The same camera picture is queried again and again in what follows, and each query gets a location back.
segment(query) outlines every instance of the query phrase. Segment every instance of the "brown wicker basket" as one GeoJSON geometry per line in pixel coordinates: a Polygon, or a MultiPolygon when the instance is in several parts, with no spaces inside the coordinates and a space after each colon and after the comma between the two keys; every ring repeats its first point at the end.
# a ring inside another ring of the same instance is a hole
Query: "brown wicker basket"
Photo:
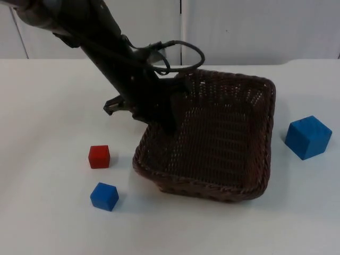
{"type": "Polygon", "coordinates": [[[133,166],[161,191],[218,201],[262,195],[270,176],[275,86],[265,78],[197,70],[173,98],[174,136],[148,126],[133,166]]]}

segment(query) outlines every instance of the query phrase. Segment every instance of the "white table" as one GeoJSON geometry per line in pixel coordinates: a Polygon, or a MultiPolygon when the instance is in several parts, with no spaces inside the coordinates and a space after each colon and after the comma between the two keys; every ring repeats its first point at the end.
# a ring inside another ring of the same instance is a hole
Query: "white table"
{"type": "Polygon", "coordinates": [[[145,125],[107,116],[117,95],[88,60],[0,61],[0,254],[339,254],[340,61],[205,66],[277,87],[265,194],[224,204],[163,194],[131,165],[145,125]],[[323,155],[301,161],[289,123],[315,115],[333,130],[323,155]],[[91,145],[117,161],[91,170],[91,145]],[[98,182],[117,186],[112,212],[94,208],[98,182]]]}

